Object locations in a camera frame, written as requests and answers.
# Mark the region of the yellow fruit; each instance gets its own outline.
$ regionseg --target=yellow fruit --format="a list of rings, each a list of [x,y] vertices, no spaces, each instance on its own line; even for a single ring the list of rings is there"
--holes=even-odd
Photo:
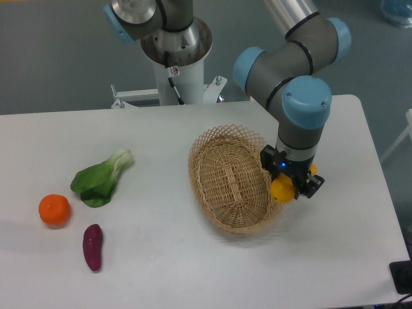
[[[289,203],[295,198],[296,190],[292,180],[280,174],[270,185],[270,195],[279,203]]]
[[[317,166],[313,163],[310,166],[310,172],[312,173],[312,175],[316,175],[316,173],[317,173]]]

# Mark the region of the metal cylinder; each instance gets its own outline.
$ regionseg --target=metal cylinder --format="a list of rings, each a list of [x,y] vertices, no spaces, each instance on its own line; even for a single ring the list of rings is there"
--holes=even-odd
[[[283,35],[303,19],[317,12],[312,0],[263,0],[263,2]]]
[[[112,0],[116,15],[130,24],[146,23],[156,11],[155,0]]]

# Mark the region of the orange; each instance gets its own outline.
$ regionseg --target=orange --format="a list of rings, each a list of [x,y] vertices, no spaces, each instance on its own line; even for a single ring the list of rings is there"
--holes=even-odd
[[[311,173],[312,175],[316,175],[316,173],[317,173],[317,166],[316,166],[315,164],[312,164],[312,165],[310,166],[310,173]]]
[[[279,174],[270,185],[270,195],[279,203],[289,203],[295,198],[295,194],[292,180],[285,174]]]
[[[70,218],[71,207],[64,196],[51,194],[40,201],[39,214],[40,219],[46,224],[63,224]]]

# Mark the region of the gray floor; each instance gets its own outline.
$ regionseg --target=gray floor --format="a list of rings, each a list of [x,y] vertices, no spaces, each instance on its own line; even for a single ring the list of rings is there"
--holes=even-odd
[[[155,88],[139,44],[122,45],[106,23],[107,1],[0,4],[0,114],[108,108],[111,83],[118,91]],[[348,56],[317,76],[334,94],[362,100],[381,155],[407,126],[404,114],[412,108],[412,29],[388,23],[378,0],[315,3],[324,16],[344,20],[353,36]],[[214,36],[205,81],[228,77],[224,96],[244,99],[231,79],[236,57],[249,46],[278,48],[282,36],[260,0],[194,0],[194,9]],[[412,145],[404,143],[383,167],[402,226],[412,225],[411,162]]]

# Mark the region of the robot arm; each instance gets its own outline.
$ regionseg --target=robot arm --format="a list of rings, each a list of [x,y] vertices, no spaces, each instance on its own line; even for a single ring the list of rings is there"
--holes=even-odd
[[[158,29],[180,32],[193,22],[192,0],[112,0],[104,13],[123,43]]]
[[[332,101],[328,85],[311,75],[343,57],[351,35],[340,20],[324,19],[312,0],[263,2],[287,42],[272,53],[245,50],[234,65],[234,80],[279,122],[276,146],[261,152],[272,196],[280,202],[311,198],[324,182],[312,161]],[[170,61],[188,66],[210,50],[210,31],[201,31],[207,26],[194,19],[192,0],[112,0],[104,10],[124,42],[142,38],[146,55],[165,67]]]
[[[340,59],[351,36],[340,20],[324,19],[311,0],[265,4],[287,43],[272,53],[245,50],[234,65],[234,79],[279,122],[276,147],[268,145],[261,152],[262,166],[274,181],[272,196],[281,202],[299,195],[311,198],[324,183],[311,166],[332,92],[310,75]]]

